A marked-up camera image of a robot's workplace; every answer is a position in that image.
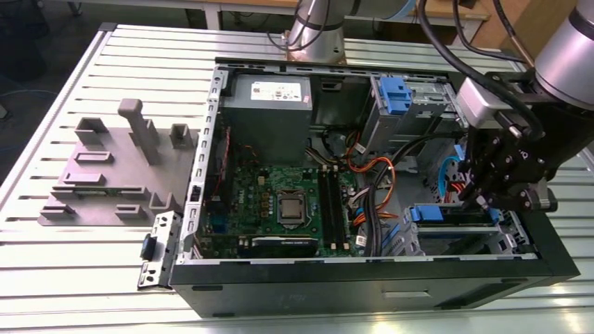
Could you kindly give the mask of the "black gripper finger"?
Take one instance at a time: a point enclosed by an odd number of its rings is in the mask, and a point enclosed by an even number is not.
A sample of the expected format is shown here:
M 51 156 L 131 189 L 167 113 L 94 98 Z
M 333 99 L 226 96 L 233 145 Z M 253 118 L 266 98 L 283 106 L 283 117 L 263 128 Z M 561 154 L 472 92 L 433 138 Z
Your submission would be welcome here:
M 517 196 L 510 192 L 512 170 L 517 165 L 516 143 L 517 137 L 505 129 L 469 129 L 464 161 L 466 205 L 517 208 Z
M 541 209 L 541 197 L 537 183 L 514 184 L 504 190 L 484 194 L 488 205 L 508 211 L 537 211 Z

